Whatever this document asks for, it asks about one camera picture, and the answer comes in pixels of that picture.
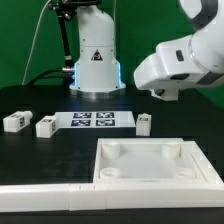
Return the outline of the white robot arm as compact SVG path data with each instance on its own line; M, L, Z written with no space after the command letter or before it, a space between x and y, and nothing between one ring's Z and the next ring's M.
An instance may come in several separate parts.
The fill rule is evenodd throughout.
M138 89L165 101L190 88L224 84L224 0L178 0L195 33L162 42L134 71ZM113 19L95 6L78 9L80 57L70 90L93 98L123 90Z

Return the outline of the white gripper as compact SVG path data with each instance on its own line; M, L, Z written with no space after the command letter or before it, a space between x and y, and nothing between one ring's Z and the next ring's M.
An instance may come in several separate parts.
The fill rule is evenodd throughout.
M136 87L164 101L176 101L180 90L193 88L200 78L200 68L190 54L191 38L160 43L134 71Z

